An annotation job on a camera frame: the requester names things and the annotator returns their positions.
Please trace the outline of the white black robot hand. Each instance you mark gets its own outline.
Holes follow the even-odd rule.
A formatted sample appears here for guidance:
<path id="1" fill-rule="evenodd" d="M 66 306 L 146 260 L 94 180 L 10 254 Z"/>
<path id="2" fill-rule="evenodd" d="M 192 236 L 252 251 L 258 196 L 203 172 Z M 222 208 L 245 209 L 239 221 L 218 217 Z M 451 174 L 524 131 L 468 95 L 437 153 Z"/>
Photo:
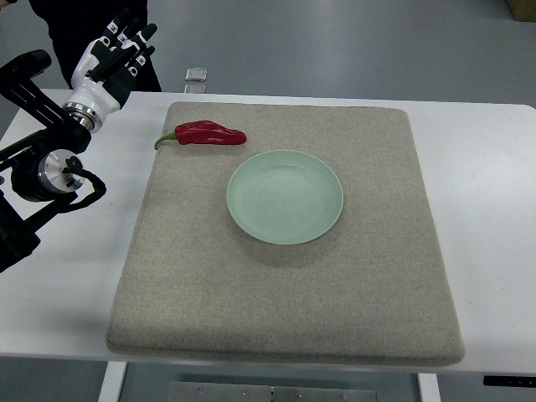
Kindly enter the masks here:
<path id="1" fill-rule="evenodd" d="M 156 24 L 143 25 L 128 9 L 121 11 L 88 44 L 72 74 L 73 91 L 63 109 L 89 132 L 99 131 L 135 90 L 155 51 L 148 41 L 156 32 Z"/>

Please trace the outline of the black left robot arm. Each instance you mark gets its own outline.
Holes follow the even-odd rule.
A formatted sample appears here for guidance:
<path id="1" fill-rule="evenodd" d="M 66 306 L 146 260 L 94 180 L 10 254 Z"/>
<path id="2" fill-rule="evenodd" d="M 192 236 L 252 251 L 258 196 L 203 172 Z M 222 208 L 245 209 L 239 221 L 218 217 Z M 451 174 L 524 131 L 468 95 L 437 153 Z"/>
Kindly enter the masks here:
<path id="1" fill-rule="evenodd" d="M 1 269 L 30 256 L 40 243 L 38 231 L 58 214 L 84 209 L 102 198 L 106 185 L 85 170 L 79 154 L 90 143 L 90 129 L 81 119 L 56 105 L 32 81 L 51 64 L 37 49 L 21 54 L 1 68 L 1 94 L 43 124 L 43 129 L 5 147 L 1 169 L 10 169 L 12 190 L 40 210 L 22 218 L 1 199 Z"/>

